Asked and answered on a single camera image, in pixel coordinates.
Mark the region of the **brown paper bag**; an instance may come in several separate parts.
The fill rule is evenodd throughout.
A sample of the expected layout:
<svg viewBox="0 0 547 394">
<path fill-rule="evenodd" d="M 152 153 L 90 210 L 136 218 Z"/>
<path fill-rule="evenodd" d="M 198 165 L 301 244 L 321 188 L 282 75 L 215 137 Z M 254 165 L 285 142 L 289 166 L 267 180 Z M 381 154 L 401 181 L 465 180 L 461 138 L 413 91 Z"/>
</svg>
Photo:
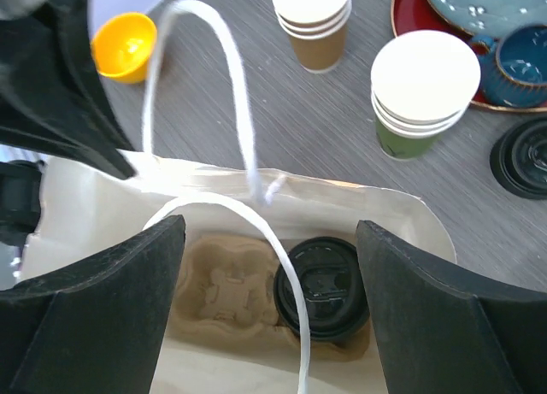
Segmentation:
<svg viewBox="0 0 547 394">
<path fill-rule="evenodd" d="M 161 158 L 152 152 L 153 106 L 163 48 L 175 19 L 188 14 L 210 25 L 225 53 L 244 170 Z M 270 243 L 283 268 L 295 270 L 287 252 L 290 243 L 337 234 L 356 245 L 358 223 L 372 221 L 414 247 L 456 264 L 449 234 L 417 197 L 257 167 L 242 59 L 227 24 L 206 3 L 176 0 L 163 13 L 142 121 L 143 150 L 123 153 L 137 171 L 131 179 L 117 179 L 59 157 L 48 160 L 40 189 L 43 213 L 26 248 L 22 281 L 106 250 L 172 215 L 185 220 L 183 255 L 208 235 L 257 238 Z M 308 310 L 305 302 L 299 302 L 300 355 L 295 365 L 277 368 L 197 350 L 170 338 L 173 299 L 146 393 L 391 393 L 373 322 L 362 359 L 316 362 L 310 352 Z"/>
</svg>

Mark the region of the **brown paper cup stack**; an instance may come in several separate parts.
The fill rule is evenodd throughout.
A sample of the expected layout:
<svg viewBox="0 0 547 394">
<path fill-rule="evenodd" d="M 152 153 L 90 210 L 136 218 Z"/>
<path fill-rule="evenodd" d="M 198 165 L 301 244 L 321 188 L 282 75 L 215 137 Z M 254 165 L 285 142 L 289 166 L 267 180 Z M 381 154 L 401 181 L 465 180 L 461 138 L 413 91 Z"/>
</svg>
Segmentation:
<svg viewBox="0 0 547 394">
<path fill-rule="evenodd" d="M 312 74 L 330 71 L 344 54 L 351 0 L 272 0 L 299 63 Z"/>
</svg>

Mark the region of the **black cup lid stack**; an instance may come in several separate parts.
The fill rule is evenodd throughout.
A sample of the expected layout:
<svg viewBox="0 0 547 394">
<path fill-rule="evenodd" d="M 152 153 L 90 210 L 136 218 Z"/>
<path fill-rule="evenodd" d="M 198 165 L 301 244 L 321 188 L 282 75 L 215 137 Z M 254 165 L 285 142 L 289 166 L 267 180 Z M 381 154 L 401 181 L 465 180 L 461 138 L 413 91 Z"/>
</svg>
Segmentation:
<svg viewBox="0 0 547 394">
<path fill-rule="evenodd" d="M 512 126 L 492 146 L 490 168 L 506 191 L 530 200 L 546 199 L 546 117 Z"/>
</svg>

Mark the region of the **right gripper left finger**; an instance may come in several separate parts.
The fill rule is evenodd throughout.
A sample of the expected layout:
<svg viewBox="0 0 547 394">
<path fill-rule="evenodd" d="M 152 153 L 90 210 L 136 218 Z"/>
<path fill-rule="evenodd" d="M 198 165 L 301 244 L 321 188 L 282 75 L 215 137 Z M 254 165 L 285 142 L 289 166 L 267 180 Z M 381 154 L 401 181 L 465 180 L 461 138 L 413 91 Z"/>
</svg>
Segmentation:
<svg viewBox="0 0 547 394">
<path fill-rule="evenodd" d="M 3 291 L 2 392 L 148 392 L 184 248 L 172 215 Z"/>
</svg>

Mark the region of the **cardboard cup carrier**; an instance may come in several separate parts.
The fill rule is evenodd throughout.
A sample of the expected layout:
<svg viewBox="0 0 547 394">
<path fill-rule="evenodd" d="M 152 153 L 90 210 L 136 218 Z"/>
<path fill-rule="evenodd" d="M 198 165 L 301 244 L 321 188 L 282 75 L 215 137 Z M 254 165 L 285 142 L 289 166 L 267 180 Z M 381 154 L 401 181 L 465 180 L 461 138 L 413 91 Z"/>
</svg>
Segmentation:
<svg viewBox="0 0 547 394">
<path fill-rule="evenodd" d="M 291 283 L 266 240 L 208 235 L 183 255 L 168 336 L 212 351 L 277 368 L 297 363 L 300 332 Z M 370 321 L 341 343 L 311 340 L 316 362 L 362 359 Z"/>
</svg>

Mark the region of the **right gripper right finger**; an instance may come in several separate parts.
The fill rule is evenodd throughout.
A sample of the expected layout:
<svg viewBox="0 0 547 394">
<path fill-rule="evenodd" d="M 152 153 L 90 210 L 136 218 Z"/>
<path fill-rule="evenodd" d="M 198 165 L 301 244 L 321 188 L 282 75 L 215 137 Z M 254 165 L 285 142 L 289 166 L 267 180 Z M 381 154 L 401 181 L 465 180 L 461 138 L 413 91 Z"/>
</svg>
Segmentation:
<svg viewBox="0 0 547 394">
<path fill-rule="evenodd" d="M 391 393 L 543 393 L 546 295 L 446 261 L 372 221 L 356 247 Z"/>
</svg>

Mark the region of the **green paper cup stack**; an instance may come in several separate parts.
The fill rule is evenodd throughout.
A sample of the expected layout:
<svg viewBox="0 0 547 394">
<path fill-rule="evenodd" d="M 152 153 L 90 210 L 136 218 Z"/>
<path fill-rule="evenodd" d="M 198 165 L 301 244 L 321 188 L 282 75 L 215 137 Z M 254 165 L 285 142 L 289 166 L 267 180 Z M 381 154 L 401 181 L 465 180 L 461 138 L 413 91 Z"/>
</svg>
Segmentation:
<svg viewBox="0 0 547 394">
<path fill-rule="evenodd" d="M 462 118 L 480 77 L 472 49 L 446 32 L 407 32 L 388 42 L 370 74 L 380 148 L 400 161 L 423 156 Z"/>
</svg>

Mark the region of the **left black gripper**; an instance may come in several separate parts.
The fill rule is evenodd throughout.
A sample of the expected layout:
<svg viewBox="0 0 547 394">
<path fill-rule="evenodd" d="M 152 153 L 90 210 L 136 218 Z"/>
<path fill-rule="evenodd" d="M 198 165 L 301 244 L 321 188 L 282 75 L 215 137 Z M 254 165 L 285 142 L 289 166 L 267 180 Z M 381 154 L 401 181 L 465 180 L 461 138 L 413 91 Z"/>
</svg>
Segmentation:
<svg viewBox="0 0 547 394">
<path fill-rule="evenodd" d="M 1 142 L 129 179 L 133 146 L 92 59 L 89 0 L 1 0 Z M 1 242 L 23 249 L 45 163 L 1 162 Z"/>
</svg>

